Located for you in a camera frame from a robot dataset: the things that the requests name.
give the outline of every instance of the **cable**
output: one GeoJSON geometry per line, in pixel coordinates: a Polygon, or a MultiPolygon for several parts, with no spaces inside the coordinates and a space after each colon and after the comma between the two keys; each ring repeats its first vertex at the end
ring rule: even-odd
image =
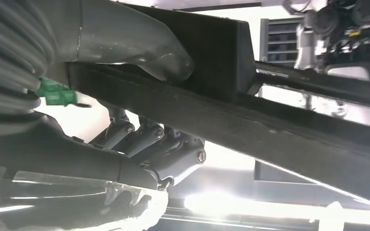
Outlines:
{"type": "Polygon", "coordinates": [[[0,0],[0,114],[24,115],[40,104],[35,91],[54,62],[56,43],[28,0],[0,0]]]}
{"type": "Polygon", "coordinates": [[[283,8],[288,11],[292,15],[301,15],[304,13],[304,10],[307,9],[307,7],[310,5],[312,0],[307,0],[307,2],[304,4],[304,7],[301,10],[297,10],[293,8],[291,0],[284,0],[282,3],[283,8]]]}

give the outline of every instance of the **machine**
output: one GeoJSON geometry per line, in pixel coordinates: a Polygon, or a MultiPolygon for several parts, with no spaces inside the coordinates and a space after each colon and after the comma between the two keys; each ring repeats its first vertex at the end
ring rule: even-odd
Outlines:
{"type": "Polygon", "coordinates": [[[254,96],[270,84],[370,108],[370,81],[324,74],[345,63],[370,80],[369,2],[306,12],[298,70],[255,62],[246,22],[0,0],[0,230],[148,229],[166,188],[206,160],[205,140],[370,204],[370,127],[254,96]],[[96,98],[109,127],[88,144],[66,136],[33,110],[39,78],[96,98]],[[140,115],[137,131],[124,109],[140,115]]]}

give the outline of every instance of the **clear plastic sheet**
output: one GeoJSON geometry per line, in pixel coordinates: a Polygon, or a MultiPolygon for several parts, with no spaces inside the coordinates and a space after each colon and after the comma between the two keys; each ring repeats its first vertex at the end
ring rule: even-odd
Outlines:
{"type": "Polygon", "coordinates": [[[142,231],[168,204],[166,192],[105,180],[20,171],[2,182],[0,231],[142,231]]]}

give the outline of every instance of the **metal frame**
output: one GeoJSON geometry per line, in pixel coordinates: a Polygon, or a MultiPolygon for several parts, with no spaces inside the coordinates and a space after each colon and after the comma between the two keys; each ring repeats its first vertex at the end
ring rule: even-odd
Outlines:
{"type": "Polygon", "coordinates": [[[370,200],[367,126],[246,94],[226,103],[102,65],[69,69],[75,90],[370,200]]]}
{"type": "Polygon", "coordinates": [[[252,84],[260,87],[271,82],[370,106],[370,83],[260,62],[255,67],[244,22],[131,7],[165,23],[178,37],[196,63],[187,81],[173,86],[132,66],[79,63],[67,64],[67,75],[48,77],[312,182],[370,200],[370,127],[246,93],[252,84]]]}

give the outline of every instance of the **fluorescent light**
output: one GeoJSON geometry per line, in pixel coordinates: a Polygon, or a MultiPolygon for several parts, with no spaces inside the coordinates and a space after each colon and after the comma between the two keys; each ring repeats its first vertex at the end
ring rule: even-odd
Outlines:
{"type": "MultiPolygon", "coordinates": [[[[161,217],[161,219],[164,220],[178,220],[178,221],[188,221],[187,219],[181,219],[181,218],[165,218],[161,217]]],[[[241,227],[241,228],[259,228],[259,229],[265,229],[262,227],[255,227],[250,225],[239,225],[239,224],[226,224],[221,222],[215,222],[215,221],[207,221],[207,220],[193,220],[194,223],[203,223],[203,224],[211,224],[211,225],[222,225],[222,226],[232,226],[232,227],[241,227]]]]}
{"type": "Polygon", "coordinates": [[[185,200],[185,207],[197,213],[216,216],[237,214],[268,218],[339,220],[370,225],[370,210],[260,202],[233,197],[223,192],[208,192],[189,196],[185,200]]]}
{"type": "Polygon", "coordinates": [[[328,213],[332,216],[337,215],[338,217],[331,219],[320,219],[318,223],[318,231],[343,231],[345,222],[340,218],[340,213],[343,210],[341,204],[336,201],[327,206],[328,213]]]}

